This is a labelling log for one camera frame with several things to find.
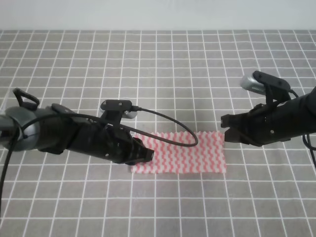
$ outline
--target black wire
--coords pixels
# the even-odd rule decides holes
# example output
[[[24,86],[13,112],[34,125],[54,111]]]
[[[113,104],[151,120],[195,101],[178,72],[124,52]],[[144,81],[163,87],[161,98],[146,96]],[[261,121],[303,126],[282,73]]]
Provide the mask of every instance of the black wire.
[[[198,138],[197,136],[188,128],[186,127],[184,124],[182,124],[181,122],[173,119],[173,118],[170,118],[166,115],[163,115],[163,114],[160,114],[160,113],[157,113],[157,112],[154,112],[154,111],[151,111],[151,110],[146,110],[146,112],[152,112],[152,113],[156,113],[158,116],[162,116],[170,121],[173,121],[175,122],[176,124],[182,126],[185,130],[187,130],[193,137],[194,137],[194,140],[195,142],[194,143],[190,143],[190,144],[187,144],[187,143],[180,143],[180,142],[175,142],[175,141],[171,141],[171,140],[168,140],[168,139],[165,139],[165,138],[162,138],[162,137],[158,137],[158,136],[155,136],[155,135],[152,135],[150,133],[147,133],[147,132],[144,132],[144,131],[141,131],[141,130],[138,130],[138,129],[135,129],[135,128],[132,128],[132,127],[129,127],[129,126],[126,126],[126,125],[123,125],[123,124],[120,124],[119,126],[123,129],[126,129],[128,131],[132,131],[132,132],[136,132],[136,133],[139,133],[139,134],[142,134],[144,136],[147,136],[147,137],[151,137],[151,138],[154,138],[154,139],[157,139],[157,140],[160,140],[162,142],[166,142],[166,143],[169,143],[169,144],[172,144],[172,145],[176,145],[176,146],[180,146],[180,147],[194,147],[198,144]],[[92,115],[83,115],[83,114],[53,114],[53,115],[46,115],[46,116],[43,116],[43,117],[39,117],[39,118],[36,118],[28,123],[26,123],[24,126],[21,127],[21,130],[22,132],[27,128],[29,127],[30,125],[36,123],[36,122],[39,122],[39,121],[43,121],[43,120],[46,120],[46,119],[52,119],[52,118],[85,118],[85,119],[91,119],[93,121],[97,121],[97,122],[100,122],[100,123],[103,123],[103,124],[111,124],[112,125],[112,122],[109,121],[109,120],[106,120],[106,119],[102,119],[102,118],[99,118],[99,117],[96,117],[96,116],[92,116]]]
[[[198,144],[198,138],[197,138],[197,136],[191,131],[191,129],[189,129],[189,128],[188,128],[187,126],[185,126],[183,123],[181,123],[181,122],[179,122],[179,121],[177,121],[177,120],[175,120],[175,119],[173,119],[173,118],[171,118],[171,117],[169,117],[169,116],[167,116],[167,115],[163,115],[163,114],[158,113],[158,112],[153,111],[153,110],[147,110],[147,109],[143,109],[143,108],[139,108],[138,110],[139,110],[139,111],[144,111],[144,112],[147,112],[147,113],[151,113],[151,114],[154,114],[154,115],[158,115],[158,116],[160,116],[160,117],[163,117],[163,118],[165,118],[165,119],[167,119],[167,120],[170,120],[170,121],[172,121],[172,122],[174,122],[174,123],[180,125],[181,127],[183,127],[185,130],[187,130],[187,132],[190,133],[190,134],[194,137],[195,143],[194,143],[193,146],[195,146],[195,145]]]
[[[298,98],[298,94],[297,94],[294,90],[291,89],[289,92],[292,93],[296,98]],[[313,147],[313,146],[312,146],[312,144],[311,144],[311,138],[310,138],[310,135],[309,135],[309,134],[303,135],[303,136],[302,136],[302,139],[303,139],[304,145],[305,145],[308,149],[310,149],[312,161],[313,161],[314,167],[315,167],[315,169],[316,169],[316,159],[315,159],[315,155],[314,155],[314,151],[316,151],[316,147]]]
[[[5,158],[4,165],[3,165],[3,170],[2,170],[2,173],[1,173],[1,179],[0,179],[0,213],[1,213],[1,201],[2,201],[2,192],[3,192],[5,175],[6,175],[6,172],[8,170],[8,166],[9,166],[9,162],[10,162],[10,159],[11,159],[12,152],[14,151],[15,145],[18,142],[19,134],[20,134],[19,133],[19,129],[16,129],[16,131],[15,131],[15,133],[13,135],[13,138],[12,138],[11,145],[9,147],[8,153],[6,154],[6,158]]]

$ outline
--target white grid line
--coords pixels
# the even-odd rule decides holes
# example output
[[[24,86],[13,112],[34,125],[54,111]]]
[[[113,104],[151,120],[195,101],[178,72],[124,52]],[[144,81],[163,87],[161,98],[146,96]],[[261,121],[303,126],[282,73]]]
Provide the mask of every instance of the white grid line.
[[[92,49],[93,49],[93,44],[94,44],[94,38],[95,38],[95,33],[93,34],[93,42],[92,42],[92,45],[91,45],[91,51],[90,51],[90,56],[89,56],[89,59],[88,59],[88,65],[89,65],[89,63],[90,63],[90,57],[91,57],[91,54],[92,54]],[[85,77],[84,77],[83,86],[82,86],[82,89],[81,89],[81,97],[80,97],[79,106],[78,106],[79,108],[80,108],[80,105],[81,105],[81,102],[82,102],[83,91],[84,91],[84,85],[85,85],[85,82],[86,82],[86,76],[87,76],[87,74],[88,74],[88,69],[86,70],[85,73],[86,73],[86,74],[85,74]],[[79,218],[80,218],[81,212],[82,212],[83,197],[84,197],[85,187],[86,187],[86,183],[87,183],[86,181],[87,181],[87,179],[88,179],[90,161],[91,161],[91,156],[89,156],[89,161],[88,161],[87,170],[86,170],[86,174],[85,174],[85,181],[84,181],[84,184],[83,184],[83,191],[82,191],[82,197],[81,197],[82,199],[81,199],[80,209],[79,209]],[[78,236],[79,224],[80,224],[80,219],[78,219],[78,222],[77,222],[75,237]]]
[[[260,64],[258,62],[258,60],[256,59],[256,62],[257,62],[257,65],[258,65],[258,69],[260,70]],[[250,101],[250,104],[251,104],[251,107],[254,107],[253,104],[252,104],[252,101],[251,101],[251,98],[250,98],[250,93],[249,91],[247,91],[247,94],[249,96],[249,101]],[[262,150],[263,150],[263,154],[264,154],[264,157],[265,157],[265,161],[267,163],[267,167],[268,167],[268,172],[269,172],[269,176],[271,178],[271,180],[273,180],[272,178],[272,174],[271,174],[271,170],[270,170],[270,166],[269,166],[269,162],[268,162],[268,159],[267,159],[267,154],[266,154],[266,151],[265,151],[265,147],[262,146]],[[280,208],[280,203],[277,199],[277,192],[276,192],[276,188],[275,188],[275,185],[274,183],[272,182],[272,188],[273,188],[273,191],[274,191],[274,194],[276,196],[276,203],[277,203],[277,207],[278,207],[278,211],[280,213],[280,217],[281,217],[281,222],[282,222],[282,227],[283,227],[283,230],[284,230],[284,234],[285,234],[285,237],[287,237],[287,231],[286,231],[286,227],[285,227],[285,224],[284,224],[284,220],[283,220],[283,215],[282,215],[282,212],[281,212],[281,208]]]
[[[225,69],[225,61],[224,61],[224,57],[223,57],[223,52],[222,52],[222,51],[221,51],[221,55],[222,55],[222,60],[223,60],[223,65],[224,65],[224,71],[225,71],[225,76],[226,76],[226,82],[227,82],[227,85],[229,85],[229,83],[228,83],[228,78],[227,78],[227,72],[226,72],[226,69]],[[229,88],[228,88],[228,92],[229,92],[229,96],[231,97],[231,96],[232,96],[232,95],[231,95],[231,90],[230,90]],[[232,99],[230,99],[230,101],[231,101],[233,113],[235,114]],[[229,199],[229,195],[228,195],[226,174],[224,174],[224,182],[225,182],[225,191],[226,191],[226,197],[227,197],[227,203],[228,203],[228,210],[229,210],[229,215],[230,215],[230,218],[231,218],[232,232],[233,232],[233,237],[235,237],[234,223],[233,223],[233,215],[232,215],[231,204],[230,204],[230,199]]]
[[[176,108],[176,99],[175,99],[175,95],[176,95],[176,92],[175,92],[175,79],[174,79],[174,55],[173,55],[173,36],[172,36],[172,32],[171,32],[171,56],[172,56],[172,79],[173,79],[173,102],[174,102],[174,108]],[[177,119],[177,113],[176,111],[174,111],[174,118]],[[179,195],[179,198],[178,198],[178,202],[179,202],[179,216],[181,217],[181,200],[180,200],[180,177],[179,177],[179,174],[177,175],[177,178],[178,178],[178,195]],[[182,237],[182,221],[181,221],[181,218],[180,218],[180,237]]]
[[[272,59],[273,59],[273,62],[274,62],[274,64],[275,64],[275,66],[277,66],[273,55],[272,55]],[[287,151],[286,151],[286,150],[285,150],[285,154],[286,154],[288,163],[291,164],[290,159],[289,159],[289,157],[288,157],[288,154],[287,154]],[[297,189],[297,191],[298,191],[298,195],[299,195],[299,197],[300,197],[300,199],[301,199],[301,204],[302,204],[302,207],[303,207],[303,211],[304,211],[305,217],[307,217],[306,210],[305,210],[305,206],[304,206],[304,203],[303,203],[303,201],[302,201],[301,192],[300,192],[300,190],[299,190],[299,188],[298,188],[298,185],[297,185],[297,182],[296,182],[296,179],[295,179],[295,176],[294,176],[294,172],[293,172],[293,169],[292,169],[292,166],[291,166],[291,165],[290,165],[290,169],[291,169],[291,173],[292,173],[293,178],[294,178],[294,183],[295,183],[296,189]],[[314,235],[313,235],[313,232],[312,232],[312,229],[311,229],[311,226],[310,226],[310,222],[309,222],[308,220],[307,220],[307,224],[308,224],[308,227],[309,227],[311,236],[313,237]]]
[[[3,213],[3,217],[5,217],[6,212],[7,212],[8,208],[9,208],[9,205],[10,205],[10,198],[12,197],[13,190],[14,190],[16,181],[17,181],[17,179],[18,179],[18,176],[19,176],[19,173],[20,173],[20,170],[21,170],[21,165],[22,165],[23,160],[24,160],[24,157],[25,157],[25,153],[26,153],[26,152],[23,152],[23,156],[22,156],[22,159],[21,159],[21,162],[20,162],[18,171],[17,171],[16,176],[15,176],[15,179],[14,179],[13,187],[12,187],[12,190],[11,190],[11,192],[10,192],[9,200],[8,200],[8,202],[7,202],[7,204],[6,204],[6,207],[5,207],[5,210],[4,210],[4,213]]]
[[[140,67],[140,56],[141,56],[141,42],[142,42],[142,31],[140,32],[140,45],[139,45],[139,61],[138,61],[138,67]],[[139,73],[140,69],[138,69],[138,77],[137,77],[137,87],[139,86]],[[137,88],[137,98],[136,98],[136,104],[138,104],[138,88]],[[137,128],[137,117],[135,118],[135,128]],[[129,218],[128,218],[128,232],[127,237],[130,237],[130,225],[131,225],[131,214],[132,214],[132,197],[133,197],[133,179],[134,179],[134,173],[132,173],[131,177],[131,186],[130,186],[130,201],[129,201]]]
[[[105,67],[107,64],[107,60],[108,60],[108,50],[107,50],[107,54],[105,57],[105,65],[104,65],[104,72],[105,72]],[[101,96],[102,96],[102,90],[100,91],[100,98],[99,98],[99,104],[98,106],[101,106]],[[107,186],[107,194],[106,194],[106,200],[105,200],[105,206],[104,206],[104,220],[103,220],[103,224],[102,224],[102,232],[101,232],[101,236],[104,236],[104,230],[105,230],[105,220],[107,217],[107,208],[108,208],[108,198],[109,198],[109,189],[110,189],[110,177],[111,177],[111,171],[112,171],[112,162],[110,162],[110,171],[109,171],[109,177],[108,177],[108,186]]]
[[[60,104],[63,102],[63,99],[64,99],[64,94],[65,94],[65,90],[66,90],[66,83],[65,83],[65,86],[64,86],[64,89],[63,89],[63,94],[60,98]],[[64,177],[65,177],[65,173],[66,173],[66,168],[67,168],[67,163],[68,163],[68,159],[69,159],[69,154],[70,152],[67,151],[67,158],[66,158],[66,162],[65,162],[65,167],[64,167],[64,170],[63,170],[63,175],[62,175],[62,178],[61,178],[61,182],[60,182],[60,185],[59,185],[59,191],[58,191],[58,195],[57,195],[57,201],[56,201],[56,205],[55,205],[55,209],[54,209],[54,214],[53,214],[53,219],[52,219],[52,222],[51,222],[51,225],[50,225],[50,230],[49,230],[49,237],[51,237],[52,235],[52,232],[53,232],[53,227],[54,227],[54,222],[55,222],[55,219],[56,219],[56,213],[57,213],[57,207],[58,207],[58,203],[59,203],[59,197],[60,197],[60,194],[61,194],[61,189],[62,189],[62,186],[63,186],[63,180],[64,180]]]
[[[26,221],[26,224],[25,224],[25,227],[24,227],[24,231],[23,231],[23,237],[25,236],[26,231],[27,231],[28,223],[29,223],[29,220],[30,220],[30,217],[31,217],[31,212],[32,212],[33,205],[34,205],[34,199],[35,199],[36,192],[37,192],[38,187],[39,187],[39,184],[40,184],[40,177],[41,177],[41,174],[42,174],[42,172],[43,172],[43,168],[44,168],[44,164],[45,164],[45,161],[46,161],[46,157],[47,157],[47,153],[46,153],[45,156],[44,156],[43,163],[42,163],[42,166],[41,166],[41,168],[40,168],[38,182],[37,182],[37,184],[36,184],[36,188],[35,188],[34,195],[33,195],[33,199],[32,199],[32,203],[31,203],[31,207],[30,207],[30,210],[29,210],[28,219],[27,219],[27,221]]]

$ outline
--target robotic arm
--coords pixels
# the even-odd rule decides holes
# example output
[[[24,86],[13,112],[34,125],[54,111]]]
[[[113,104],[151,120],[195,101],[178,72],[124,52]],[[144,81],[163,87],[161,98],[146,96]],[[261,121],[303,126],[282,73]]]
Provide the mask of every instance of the robotic arm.
[[[226,142],[260,147],[316,132],[316,88],[298,97],[287,81],[258,71],[245,76],[241,87],[265,95],[266,104],[256,105],[248,113],[222,116],[221,127],[229,127]],[[291,100],[289,93],[297,98]]]

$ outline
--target towel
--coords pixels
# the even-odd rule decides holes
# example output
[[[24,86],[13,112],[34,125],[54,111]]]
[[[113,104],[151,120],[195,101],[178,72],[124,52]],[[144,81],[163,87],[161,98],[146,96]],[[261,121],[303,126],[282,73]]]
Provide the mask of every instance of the towel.
[[[180,147],[136,134],[147,148],[155,151],[153,160],[132,166],[131,171],[149,173],[226,173],[223,152],[224,135],[219,132],[197,132],[198,144],[195,147]],[[155,133],[155,135],[182,143],[193,143],[188,132]]]

